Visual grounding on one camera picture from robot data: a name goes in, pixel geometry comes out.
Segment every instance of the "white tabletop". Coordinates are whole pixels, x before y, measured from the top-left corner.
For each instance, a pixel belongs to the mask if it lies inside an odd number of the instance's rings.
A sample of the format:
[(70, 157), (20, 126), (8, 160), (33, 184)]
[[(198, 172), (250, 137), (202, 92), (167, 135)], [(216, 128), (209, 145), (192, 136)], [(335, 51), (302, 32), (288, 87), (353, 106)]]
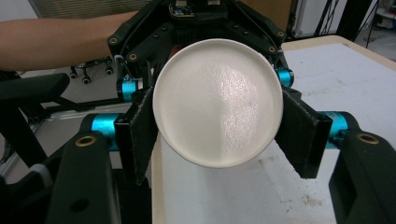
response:
[[(283, 49), (305, 102), (347, 111), (364, 131), (396, 146), (395, 63), (340, 37)], [(209, 169), (185, 161), (160, 137), (151, 163), (153, 223), (335, 223), (328, 183), (337, 156), (326, 150), (318, 178), (307, 180), (275, 142), (242, 165)]]

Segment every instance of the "blue metal cylinder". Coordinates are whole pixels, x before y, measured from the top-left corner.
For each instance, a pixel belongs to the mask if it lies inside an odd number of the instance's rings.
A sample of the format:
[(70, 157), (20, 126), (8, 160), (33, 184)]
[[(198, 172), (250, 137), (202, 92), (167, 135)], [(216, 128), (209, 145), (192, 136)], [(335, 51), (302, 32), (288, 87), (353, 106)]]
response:
[(118, 151), (119, 148), (116, 143), (116, 131), (114, 128), (114, 121), (119, 117), (118, 113), (98, 114), (92, 122), (92, 131), (101, 132), (102, 135), (111, 141), (109, 151)]
[(285, 87), (291, 87), (294, 82), (294, 74), (285, 68), (276, 69), (277, 77), (279, 78), (280, 83)]
[[(337, 134), (342, 130), (347, 130), (347, 120), (340, 112), (335, 111), (321, 111), (319, 112), (322, 115), (326, 115), (330, 119), (332, 119), (332, 127), (330, 128), (329, 139), (334, 139), (337, 137)], [(334, 144), (328, 142), (326, 148), (335, 147)]]
[(132, 79), (125, 79), (122, 81), (122, 96), (124, 102), (132, 102), (132, 93), (137, 91), (137, 81)]

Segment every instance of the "bolt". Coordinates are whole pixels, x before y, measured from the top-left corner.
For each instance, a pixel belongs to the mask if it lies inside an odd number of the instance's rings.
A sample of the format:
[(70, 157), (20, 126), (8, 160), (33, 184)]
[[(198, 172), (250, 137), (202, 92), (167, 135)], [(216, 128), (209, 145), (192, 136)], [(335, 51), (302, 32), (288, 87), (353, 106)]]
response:
[(131, 59), (132, 61), (136, 60), (137, 56), (135, 54), (131, 54), (131, 55), (129, 55), (129, 59)]
[(111, 38), (111, 39), (110, 39), (110, 43), (111, 43), (111, 44), (117, 43), (117, 38), (115, 38), (115, 37)]

